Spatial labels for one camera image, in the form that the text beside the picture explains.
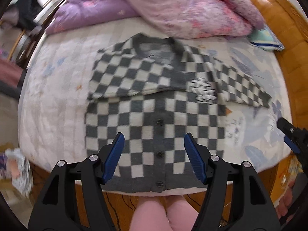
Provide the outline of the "person's right hand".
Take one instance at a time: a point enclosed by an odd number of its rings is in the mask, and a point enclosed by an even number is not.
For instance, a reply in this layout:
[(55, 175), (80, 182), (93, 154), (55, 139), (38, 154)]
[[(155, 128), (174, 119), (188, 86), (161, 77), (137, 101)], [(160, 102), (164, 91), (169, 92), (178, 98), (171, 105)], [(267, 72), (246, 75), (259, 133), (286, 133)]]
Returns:
[(285, 216), (288, 212), (288, 208), (291, 206), (292, 189), (293, 189), (294, 184), (295, 184), (295, 180), (292, 180), (289, 183), (288, 189), (285, 191), (285, 194), (280, 198), (279, 203), (275, 208), (278, 219)]

